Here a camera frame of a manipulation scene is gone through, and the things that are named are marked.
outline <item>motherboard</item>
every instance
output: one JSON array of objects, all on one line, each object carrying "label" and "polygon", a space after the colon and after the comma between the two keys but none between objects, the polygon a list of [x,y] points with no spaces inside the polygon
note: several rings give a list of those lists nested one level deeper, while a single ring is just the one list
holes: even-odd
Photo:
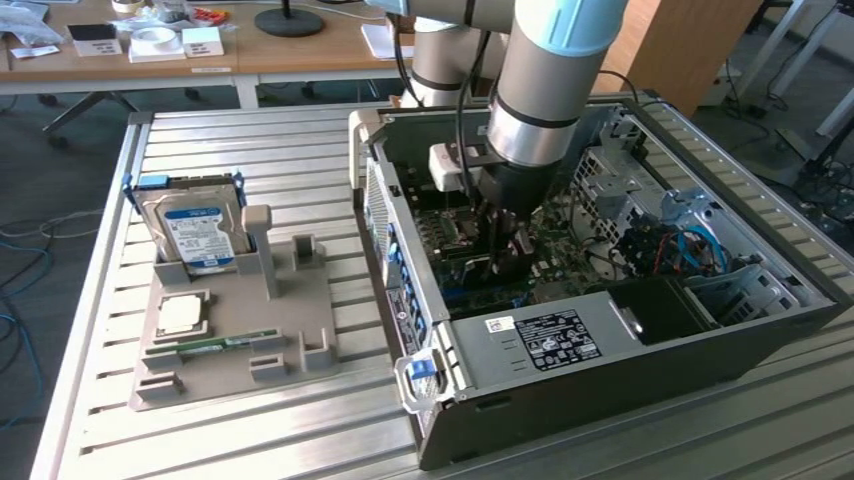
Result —
[{"label": "motherboard", "polygon": [[509,281],[485,275],[489,247],[477,215],[461,193],[443,193],[431,183],[409,183],[407,200],[451,318],[465,318],[583,295],[613,280],[591,263],[595,238],[579,241],[568,229],[568,197],[555,191],[533,213],[525,242],[532,256]]}]

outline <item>slotted metal worktable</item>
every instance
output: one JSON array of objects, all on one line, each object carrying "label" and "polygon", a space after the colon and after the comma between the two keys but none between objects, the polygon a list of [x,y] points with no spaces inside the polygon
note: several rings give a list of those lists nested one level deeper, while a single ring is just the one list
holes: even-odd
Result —
[{"label": "slotted metal worktable", "polygon": [[[349,201],[346,116],[359,107],[168,113],[129,126],[32,478],[828,478],[854,470],[848,312],[735,382],[420,472]],[[850,258],[665,107],[651,111],[854,293]],[[653,150],[648,161],[676,188],[689,183]],[[272,242],[310,232],[325,245],[342,373],[134,413],[125,402],[154,249],[120,178],[234,168],[248,202],[273,208]]]}]

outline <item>black round base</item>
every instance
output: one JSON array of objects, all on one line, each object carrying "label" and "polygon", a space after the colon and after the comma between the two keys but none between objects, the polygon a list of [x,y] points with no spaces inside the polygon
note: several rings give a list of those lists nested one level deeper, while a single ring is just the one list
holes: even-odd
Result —
[{"label": "black round base", "polygon": [[290,17],[285,18],[281,9],[265,10],[254,16],[257,29],[276,37],[306,37],[313,35],[325,24],[318,15],[305,10],[290,9]]}]

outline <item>tape roll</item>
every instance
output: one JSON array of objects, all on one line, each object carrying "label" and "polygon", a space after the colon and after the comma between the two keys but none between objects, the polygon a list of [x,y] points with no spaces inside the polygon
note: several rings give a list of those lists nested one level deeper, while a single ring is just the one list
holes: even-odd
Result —
[{"label": "tape roll", "polygon": [[118,13],[136,13],[145,6],[145,0],[112,0],[112,9]]},{"label": "tape roll", "polygon": [[178,46],[177,34],[162,27],[142,28],[130,34],[130,43],[148,51],[166,52]]}]

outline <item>hard drive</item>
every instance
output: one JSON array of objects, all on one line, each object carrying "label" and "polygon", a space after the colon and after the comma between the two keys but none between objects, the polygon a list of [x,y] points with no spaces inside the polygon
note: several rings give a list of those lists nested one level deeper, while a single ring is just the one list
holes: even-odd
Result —
[{"label": "hard drive", "polygon": [[145,175],[124,191],[142,216],[162,262],[184,262],[190,275],[234,269],[250,244],[240,218],[240,175],[169,178]]}]

